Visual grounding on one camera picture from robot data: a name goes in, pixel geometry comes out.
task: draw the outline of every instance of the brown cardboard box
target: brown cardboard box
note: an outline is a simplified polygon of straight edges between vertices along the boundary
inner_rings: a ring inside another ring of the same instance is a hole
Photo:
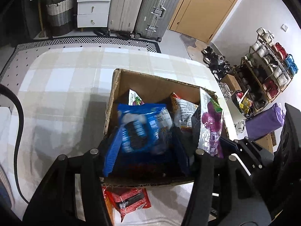
[[[270,133],[261,139],[256,140],[255,142],[273,154],[273,142]]]
[[[237,80],[235,79],[234,76],[227,74],[222,80],[221,82],[226,83],[229,87],[229,89],[233,92],[235,92],[236,90],[241,90]]]
[[[128,90],[132,89],[137,92],[144,103],[165,103],[168,110],[171,108],[171,93],[175,92],[182,99],[195,104],[200,103],[200,87],[191,84],[153,76],[125,69],[116,69],[112,79],[112,90],[109,98],[109,103],[106,109],[106,120],[104,134],[110,135],[114,127],[118,126],[117,106],[120,103],[128,103]],[[217,97],[214,92],[204,89],[214,100]],[[222,136],[228,135],[225,126]],[[171,186],[192,182],[194,178],[184,176],[179,173],[179,176],[173,177],[157,177],[153,178],[135,178],[136,174],[129,176],[124,173],[114,175],[114,170],[108,177],[104,179],[104,184],[109,186],[124,186],[124,187],[146,187],[146,186]]]

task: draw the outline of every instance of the wall switch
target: wall switch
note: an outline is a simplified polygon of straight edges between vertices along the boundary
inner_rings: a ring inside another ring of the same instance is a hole
[[[281,29],[283,29],[283,30],[286,32],[287,29],[288,29],[288,27],[287,27],[285,24],[283,24],[283,25],[281,26]]]

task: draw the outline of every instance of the gray suitcase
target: gray suitcase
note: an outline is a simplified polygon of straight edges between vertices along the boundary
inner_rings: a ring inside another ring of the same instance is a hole
[[[142,0],[135,25],[135,38],[161,41],[179,0]]]
[[[137,20],[142,0],[111,0],[108,29],[131,33]]]

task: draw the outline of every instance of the tablecloth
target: tablecloth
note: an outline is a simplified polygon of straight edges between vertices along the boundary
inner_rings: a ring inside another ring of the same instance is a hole
[[[215,91],[225,113],[229,137],[232,140],[237,138],[219,86],[210,70],[199,62],[160,53],[119,48],[52,49],[32,63],[18,93],[24,110],[24,131],[17,167],[20,188],[27,200],[31,199],[58,155],[73,157],[98,146],[103,138],[105,109],[109,100],[112,74],[116,68],[175,79]],[[22,218],[27,204],[18,194],[13,175],[13,155],[18,130],[15,108],[9,130],[8,178],[16,200],[13,211]],[[152,217],[151,214],[155,216],[157,213],[158,219],[155,219],[156,216],[154,220],[150,219],[152,224],[180,225],[192,184],[152,188],[149,191],[152,208],[127,215],[122,224],[144,224],[145,220]],[[165,213],[160,206],[169,208],[169,213]]]

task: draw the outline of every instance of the wooden door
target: wooden door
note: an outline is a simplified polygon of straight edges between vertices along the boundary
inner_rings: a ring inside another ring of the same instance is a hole
[[[170,29],[208,42],[236,0],[182,0]]]

